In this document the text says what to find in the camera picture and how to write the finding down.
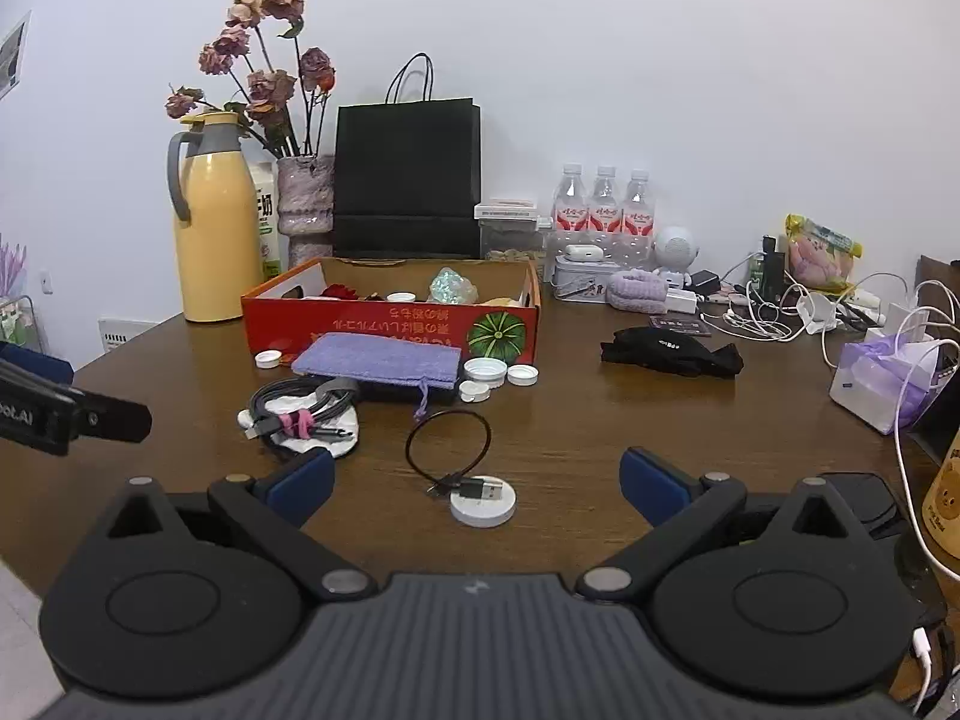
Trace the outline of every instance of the picture frame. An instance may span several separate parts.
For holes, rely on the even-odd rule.
[[[23,52],[27,41],[27,26],[30,12],[0,43],[0,100],[20,82],[23,71]]]

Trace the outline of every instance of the snack bag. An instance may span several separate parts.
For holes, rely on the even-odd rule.
[[[828,293],[846,290],[853,258],[863,256],[861,244],[797,214],[786,218],[786,235],[790,274],[800,284]]]

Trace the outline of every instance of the thermos handle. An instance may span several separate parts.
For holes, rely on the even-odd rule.
[[[180,221],[190,220],[190,206],[186,204],[184,190],[179,183],[179,148],[182,143],[200,143],[200,138],[203,138],[202,132],[178,132],[170,139],[170,148],[167,149],[167,186],[176,217]]]

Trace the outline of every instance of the wall outlet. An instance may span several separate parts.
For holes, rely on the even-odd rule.
[[[104,345],[104,352],[113,351],[121,343],[126,343],[157,326],[156,322],[135,322],[132,319],[100,319],[97,324],[100,327],[100,341]]]

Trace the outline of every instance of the water bottle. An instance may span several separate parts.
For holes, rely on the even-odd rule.
[[[654,230],[654,200],[647,191],[646,170],[630,174],[623,199],[623,223],[617,237],[613,259],[624,268],[639,268],[650,256]]]
[[[607,259],[613,256],[613,241],[620,232],[623,210],[616,196],[616,167],[601,165],[597,167],[596,181],[593,182],[593,194],[589,201],[589,242],[598,245]]]
[[[582,244],[587,234],[587,196],[580,180],[584,169],[575,162],[563,166],[563,178],[553,194],[553,233],[547,239],[544,281],[553,277],[557,256],[570,244]]]

